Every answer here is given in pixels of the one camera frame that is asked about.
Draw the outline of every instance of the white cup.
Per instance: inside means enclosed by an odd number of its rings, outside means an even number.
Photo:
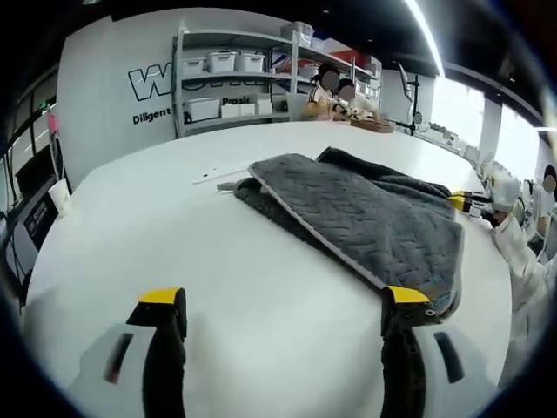
[[[54,186],[52,186],[49,189],[49,195],[61,217],[70,213],[70,191],[68,190],[68,183],[66,179],[61,179]]]

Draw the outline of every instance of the white wall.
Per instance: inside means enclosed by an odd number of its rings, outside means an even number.
[[[501,105],[485,99],[484,119],[481,126],[480,161],[494,158],[501,128]]]
[[[172,117],[134,125],[133,116],[171,108],[170,66],[159,92],[138,101],[129,72],[171,61],[180,22],[191,30],[245,30],[278,36],[287,22],[240,10],[180,9],[117,22],[109,17],[66,39],[57,84],[57,115],[68,177],[77,186],[94,168],[174,139]]]
[[[429,122],[432,117],[433,87],[435,79],[418,76],[418,111],[421,112],[424,122]],[[408,73],[408,79],[413,81],[414,75]],[[409,123],[408,110],[411,103],[402,90],[400,73],[396,70],[383,70],[381,78],[381,93],[379,109],[388,118]]]

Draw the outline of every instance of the white lab coat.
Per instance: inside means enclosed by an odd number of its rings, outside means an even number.
[[[522,229],[524,230],[527,239],[537,237],[545,239],[549,231],[549,223],[551,220],[551,213],[555,206],[555,198],[552,193],[548,193],[543,189],[540,183],[532,183],[532,193],[529,192],[529,186],[525,182],[523,185],[522,198],[527,205],[526,209],[530,212],[531,217],[527,220]],[[547,219],[546,231],[543,236],[538,233],[538,223],[542,218]]]
[[[500,380],[504,386],[525,366],[547,324],[554,300],[557,257],[544,266],[536,260],[513,216],[493,229],[493,240],[509,265],[513,296],[511,341]]]

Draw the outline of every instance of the hair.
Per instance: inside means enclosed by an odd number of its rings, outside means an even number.
[[[339,81],[339,91],[342,90],[343,87],[354,87],[354,82],[350,78],[343,78]]]
[[[555,171],[555,167],[553,167],[551,164],[547,165],[546,169],[543,172],[543,178],[545,179],[547,176],[551,176],[555,179],[555,181],[557,181],[557,172]],[[557,189],[554,190],[554,197],[557,201]]]
[[[310,81],[312,81],[313,83],[317,83],[319,81],[319,83],[321,83],[321,79],[327,72],[334,72],[337,76],[340,75],[339,69],[337,69],[337,67],[329,63],[323,63],[319,66],[317,74],[313,76]]]

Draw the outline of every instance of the folded cloth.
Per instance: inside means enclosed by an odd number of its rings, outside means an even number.
[[[442,185],[328,148],[253,163],[236,196],[377,288],[410,287],[439,314],[460,300],[461,226]]]

